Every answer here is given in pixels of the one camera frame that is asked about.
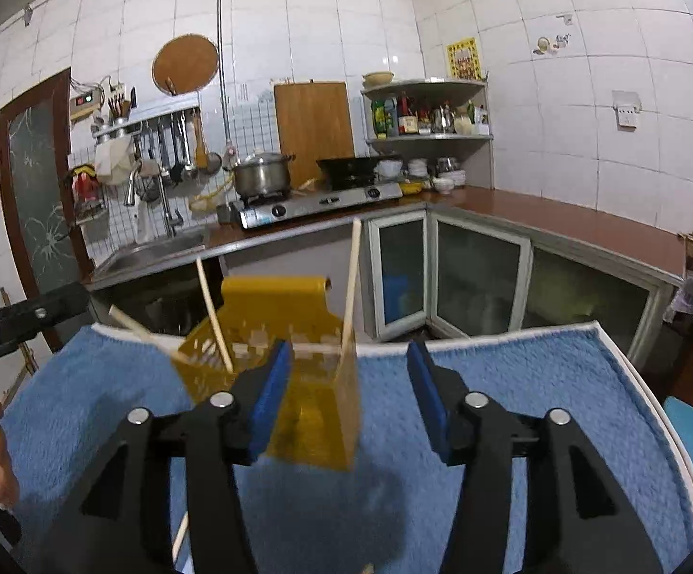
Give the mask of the wall utensil rack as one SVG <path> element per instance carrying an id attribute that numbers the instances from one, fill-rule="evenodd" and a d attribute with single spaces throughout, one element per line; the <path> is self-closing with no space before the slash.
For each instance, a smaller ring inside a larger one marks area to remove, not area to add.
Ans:
<path id="1" fill-rule="evenodd" d="M 105 185 L 154 180 L 166 188 L 208 180 L 222 158 L 208 150 L 197 92 L 161 97 L 132 108 L 127 117 L 95 123 L 93 170 Z"/>

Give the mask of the steel cooking pot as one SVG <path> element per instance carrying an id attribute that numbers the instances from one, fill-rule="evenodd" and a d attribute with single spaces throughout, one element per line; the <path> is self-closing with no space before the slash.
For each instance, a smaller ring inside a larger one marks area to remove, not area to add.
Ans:
<path id="1" fill-rule="evenodd" d="M 292 188 L 289 163 L 293 154 L 259 152 L 240 159 L 231 168 L 235 190 L 241 199 L 287 194 Z"/>

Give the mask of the wooden cutting board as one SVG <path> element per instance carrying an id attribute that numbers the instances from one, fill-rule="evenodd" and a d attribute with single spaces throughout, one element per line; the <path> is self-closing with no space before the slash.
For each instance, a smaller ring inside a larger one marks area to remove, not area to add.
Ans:
<path id="1" fill-rule="evenodd" d="M 353 157 L 344 82 L 277 84 L 274 100 L 280 151 L 295 157 L 289 163 L 293 189 L 321 177 L 319 159 Z"/>

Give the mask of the wooden chopstick long diagonal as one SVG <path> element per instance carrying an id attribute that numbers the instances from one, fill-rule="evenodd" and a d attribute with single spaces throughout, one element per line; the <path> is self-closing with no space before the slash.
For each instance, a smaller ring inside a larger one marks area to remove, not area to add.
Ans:
<path id="1" fill-rule="evenodd" d="M 171 547 L 171 556 L 173 556 L 174 561 L 176 561 L 179 558 L 179 553 L 180 553 L 180 550 L 182 549 L 184 539 L 186 539 L 186 535 L 187 535 L 187 531 L 188 531 L 188 525 L 189 525 L 188 513 L 184 513 L 182 519 L 180 520 L 179 527 L 176 530 L 176 535 L 175 535 L 175 539 L 173 541 L 173 546 Z"/>

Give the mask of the black wok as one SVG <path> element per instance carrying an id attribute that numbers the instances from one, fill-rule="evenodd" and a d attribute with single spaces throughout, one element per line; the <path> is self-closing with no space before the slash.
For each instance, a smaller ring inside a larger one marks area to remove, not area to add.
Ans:
<path id="1" fill-rule="evenodd" d="M 318 159 L 317 166 L 330 190 L 345 190 L 374 184 L 376 166 L 383 159 L 397 159 L 397 155 L 325 158 Z"/>

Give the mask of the kitchen counter with cabinets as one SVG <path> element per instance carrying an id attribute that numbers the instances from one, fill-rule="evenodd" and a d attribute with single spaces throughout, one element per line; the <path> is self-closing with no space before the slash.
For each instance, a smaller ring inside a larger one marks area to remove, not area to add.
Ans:
<path id="1" fill-rule="evenodd" d="M 390 341 L 429 329 L 442 338 L 601 324 L 645 363 L 685 274 L 678 237 L 578 206 L 466 187 L 253 231 L 213 224 L 127 246 L 89 280 L 92 312 L 139 316 L 157 298 L 195 289 L 195 264 L 232 275 L 326 276 L 345 306 L 353 221 L 362 221 L 355 329 Z"/>

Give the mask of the round woven mat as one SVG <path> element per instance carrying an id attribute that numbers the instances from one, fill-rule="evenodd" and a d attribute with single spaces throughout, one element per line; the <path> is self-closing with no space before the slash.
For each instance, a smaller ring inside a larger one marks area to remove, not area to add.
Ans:
<path id="1" fill-rule="evenodd" d="M 217 75 L 219 53 L 206 36 L 186 34 L 170 40 L 153 61 L 155 87 L 166 95 L 200 91 Z"/>

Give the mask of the yellow wall poster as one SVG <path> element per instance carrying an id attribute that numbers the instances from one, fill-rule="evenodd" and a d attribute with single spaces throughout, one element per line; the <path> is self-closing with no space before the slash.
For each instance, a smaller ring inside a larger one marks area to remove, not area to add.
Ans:
<path id="1" fill-rule="evenodd" d="M 446 46 L 450 77 L 454 79 L 476 80 L 485 79 L 479 48 L 475 38 L 466 38 Z"/>

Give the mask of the steel sink faucet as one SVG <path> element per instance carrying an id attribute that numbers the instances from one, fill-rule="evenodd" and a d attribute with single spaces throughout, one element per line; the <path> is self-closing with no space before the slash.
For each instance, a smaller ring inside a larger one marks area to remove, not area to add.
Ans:
<path id="1" fill-rule="evenodd" d="M 158 201 L 161 203 L 162 214 L 164 214 L 165 218 L 166 234 L 168 237 L 175 237 L 176 230 L 182 227 L 184 221 L 180 212 L 173 210 L 170 201 L 168 201 L 166 187 L 173 182 L 170 174 L 164 168 L 160 168 L 154 159 L 135 159 L 130 172 L 128 172 L 126 193 L 123 200 L 124 206 L 128 208 L 132 208 L 135 205 L 136 179 L 138 177 L 154 180 L 155 185 L 157 185 Z"/>

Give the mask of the blue textured table cloth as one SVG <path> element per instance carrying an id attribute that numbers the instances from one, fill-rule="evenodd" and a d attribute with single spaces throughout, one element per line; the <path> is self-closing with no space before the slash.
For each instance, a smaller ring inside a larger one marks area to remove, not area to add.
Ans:
<path id="1" fill-rule="evenodd" d="M 28 573 L 693 573 L 693 490 L 594 325 L 232 368 L 83 328 L 5 412 Z"/>

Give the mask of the brown glass door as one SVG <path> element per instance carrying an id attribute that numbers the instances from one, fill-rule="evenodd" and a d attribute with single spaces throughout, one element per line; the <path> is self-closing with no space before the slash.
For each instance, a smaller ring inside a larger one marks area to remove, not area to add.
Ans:
<path id="1" fill-rule="evenodd" d="M 70 71 L 60 71 L 0 109 L 0 193 L 24 294 L 36 298 L 93 271 L 75 224 L 69 174 Z"/>

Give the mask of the corner shelf unit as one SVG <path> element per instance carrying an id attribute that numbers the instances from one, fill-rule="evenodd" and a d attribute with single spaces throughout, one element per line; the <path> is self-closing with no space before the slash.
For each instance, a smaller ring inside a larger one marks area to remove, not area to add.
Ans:
<path id="1" fill-rule="evenodd" d="M 468 185 L 494 185 L 494 126 L 483 80 L 429 77 L 365 83 L 362 108 L 372 153 L 424 159 L 430 171 L 448 159 L 466 172 Z"/>

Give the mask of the white wall socket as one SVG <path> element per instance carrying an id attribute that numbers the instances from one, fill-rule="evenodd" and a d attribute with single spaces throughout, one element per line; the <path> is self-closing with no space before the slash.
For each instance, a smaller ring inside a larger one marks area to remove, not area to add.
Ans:
<path id="1" fill-rule="evenodd" d="M 638 128 L 638 117 L 642 111 L 641 97 L 633 91 L 612 91 L 612 106 L 616 113 L 617 127 L 634 131 Z"/>

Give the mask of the gas stove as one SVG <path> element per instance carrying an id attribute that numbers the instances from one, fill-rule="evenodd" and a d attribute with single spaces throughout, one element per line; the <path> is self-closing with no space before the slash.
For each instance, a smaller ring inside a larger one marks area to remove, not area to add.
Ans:
<path id="1" fill-rule="evenodd" d="M 240 225 L 241 230 L 251 231 L 266 225 L 393 201 L 402 196 L 398 183 L 372 184 L 362 188 L 319 192 L 280 201 L 262 201 L 258 205 L 233 205 L 231 221 Z"/>

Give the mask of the yellow plastic utensil holder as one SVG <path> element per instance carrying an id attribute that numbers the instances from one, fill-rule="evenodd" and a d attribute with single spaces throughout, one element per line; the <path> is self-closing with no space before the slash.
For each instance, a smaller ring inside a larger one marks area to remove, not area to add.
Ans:
<path id="1" fill-rule="evenodd" d="M 290 464 L 349 470 L 361 402 L 354 332 L 341 355 L 344 320 L 330 312 L 324 276 L 231 276 L 217 318 L 235 373 L 223 367 L 206 318 L 173 360 L 193 402 L 228 391 L 240 404 L 240 446 Z"/>

